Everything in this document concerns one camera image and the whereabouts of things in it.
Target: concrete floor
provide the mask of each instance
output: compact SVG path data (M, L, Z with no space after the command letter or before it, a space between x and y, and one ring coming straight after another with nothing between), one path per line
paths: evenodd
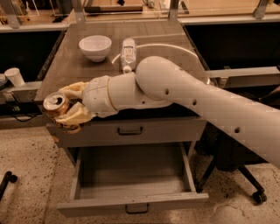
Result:
M74 167L54 143L44 120L36 119L16 125L0 122L0 179L7 171L18 176L16 183L8 184L0 202L1 224L279 223L280 171L271 164L248 166L268 197L261 206L250 198L256 189L238 171L214 170L204 187L209 200L196 209L66 218L56 205L69 201ZM200 178L211 158L193 159L195 175Z

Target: paper cup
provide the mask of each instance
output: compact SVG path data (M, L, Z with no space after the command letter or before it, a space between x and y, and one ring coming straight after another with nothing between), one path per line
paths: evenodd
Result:
M21 87L25 84L25 81L17 67L6 70L4 74L16 88Z

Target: drawer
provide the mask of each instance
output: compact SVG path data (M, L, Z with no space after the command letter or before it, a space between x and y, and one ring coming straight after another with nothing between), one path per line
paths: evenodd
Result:
M154 144L198 141L206 121L196 116L87 122L82 130L69 135L47 124L51 135L61 148L121 144Z
M145 214L202 206L182 143L79 148L66 217Z

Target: drawer handle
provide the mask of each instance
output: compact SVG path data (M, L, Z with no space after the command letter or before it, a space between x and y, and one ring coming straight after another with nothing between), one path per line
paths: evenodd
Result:
M130 212L129 211L129 207L127 205L125 205L125 212L127 214L147 214L150 210L150 205L149 203L147 204L147 209L145 211L140 211L140 212Z
M143 133L143 127L140 127L140 130L121 130L117 128L117 134L120 136L137 136Z

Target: soda can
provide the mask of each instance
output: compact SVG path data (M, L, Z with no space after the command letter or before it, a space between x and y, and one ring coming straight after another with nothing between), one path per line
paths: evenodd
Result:
M67 125L55 121L56 116L62 116L72 107L72 102L61 92L49 94L43 102L44 112L56 125L67 134L74 134L81 130L80 124Z

